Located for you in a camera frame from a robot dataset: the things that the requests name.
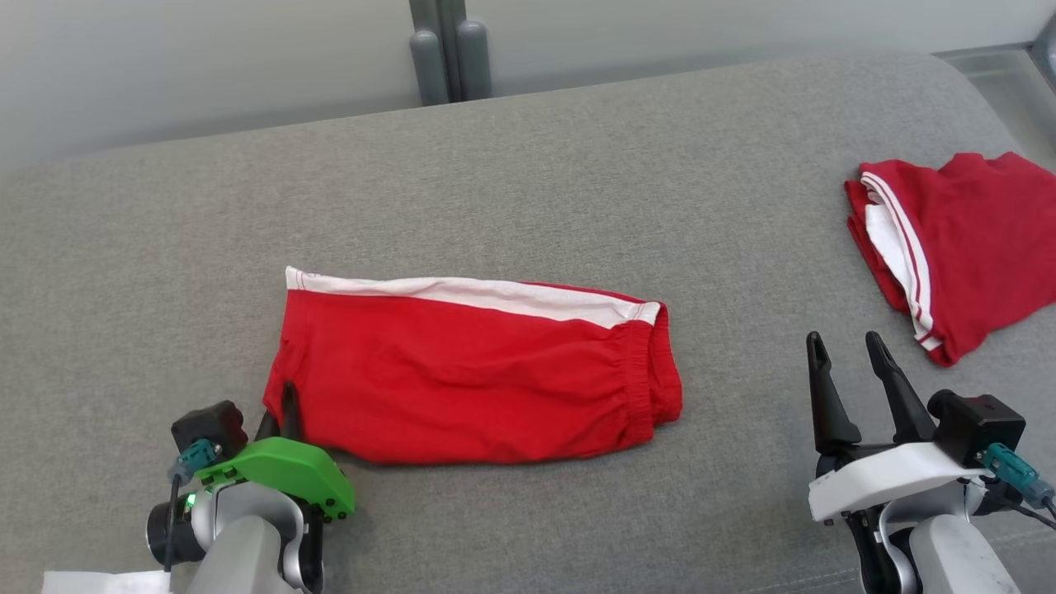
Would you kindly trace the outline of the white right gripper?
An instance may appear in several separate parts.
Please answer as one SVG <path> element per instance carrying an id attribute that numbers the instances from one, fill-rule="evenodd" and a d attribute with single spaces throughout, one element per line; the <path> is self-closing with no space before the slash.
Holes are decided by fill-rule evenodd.
<path id="1" fill-rule="evenodd" d="M 815 478 L 808 485 L 808 508 L 816 522 L 982 474 L 981 469 L 966 469 L 931 442 L 934 417 L 881 335 L 867 332 L 865 342 L 874 374 L 884 386 L 898 446 Z M 842 406 L 831 376 L 831 357 L 818 332 L 808 334 L 806 350 L 815 450 L 818 454 L 840 454 L 860 443 L 860 429 Z"/>

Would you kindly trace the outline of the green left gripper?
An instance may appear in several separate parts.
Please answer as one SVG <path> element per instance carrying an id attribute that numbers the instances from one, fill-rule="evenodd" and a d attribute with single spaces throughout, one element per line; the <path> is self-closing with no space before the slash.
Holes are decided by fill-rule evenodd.
<path id="1" fill-rule="evenodd" d="M 239 480 L 263 485 L 298 497 L 333 520 L 354 514 L 356 496 L 346 474 L 327 451 L 294 440 L 302 439 L 299 392 L 286 380 L 280 400 L 282 421 L 265 410 L 257 426 L 254 442 L 229 461 L 200 469 L 204 485 Z"/>

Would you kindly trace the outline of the red Bulls basketball jersey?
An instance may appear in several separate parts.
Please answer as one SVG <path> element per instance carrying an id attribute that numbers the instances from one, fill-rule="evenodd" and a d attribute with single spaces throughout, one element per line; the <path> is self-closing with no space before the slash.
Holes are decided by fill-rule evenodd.
<path id="1" fill-rule="evenodd" d="M 1015 152 L 861 164 L 847 227 L 929 360 L 953 367 L 1056 302 L 1056 174 Z"/>

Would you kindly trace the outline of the red shorts with white stripe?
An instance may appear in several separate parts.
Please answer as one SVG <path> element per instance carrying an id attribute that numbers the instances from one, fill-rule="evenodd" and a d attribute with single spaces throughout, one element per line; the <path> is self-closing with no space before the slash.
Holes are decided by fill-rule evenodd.
<path id="1" fill-rule="evenodd" d="M 593 287 L 288 266 L 264 405 L 294 390 L 303 437 L 373 464 L 614 454 L 678 421 L 663 302 Z"/>

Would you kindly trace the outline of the grey fabric sofa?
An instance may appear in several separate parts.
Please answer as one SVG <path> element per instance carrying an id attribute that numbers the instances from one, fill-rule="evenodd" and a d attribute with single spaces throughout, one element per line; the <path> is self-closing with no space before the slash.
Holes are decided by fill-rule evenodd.
<path id="1" fill-rule="evenodd" d="M 860 163 L 1018 146 L 931 55 L 664 78 L 125 147 L 0 173 L 0 594 L 151 570 L 170 424 L 256 428 L 287 266 L 614 290 L 670 308 L 678 422 L 592 461 L 382 469 L 343 456 L 336 594 L 859 594 L 811 520 L 804 339 L 850 417 L 893 433 L 875 330 L 921 398 L 993 394 L 1056 482 L 1056 307 L 951 369 L 914 344 L 846 227 Z"/>

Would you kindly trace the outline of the grey partition post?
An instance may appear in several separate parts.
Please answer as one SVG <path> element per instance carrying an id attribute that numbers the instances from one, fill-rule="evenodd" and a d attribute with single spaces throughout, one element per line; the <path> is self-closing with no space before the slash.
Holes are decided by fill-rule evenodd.
<path id="1" fill-rule="evenodd" d="M 408 48 L 425 106 L 493 97 L 488 30 L 465 0 L 408 0 Z"/>

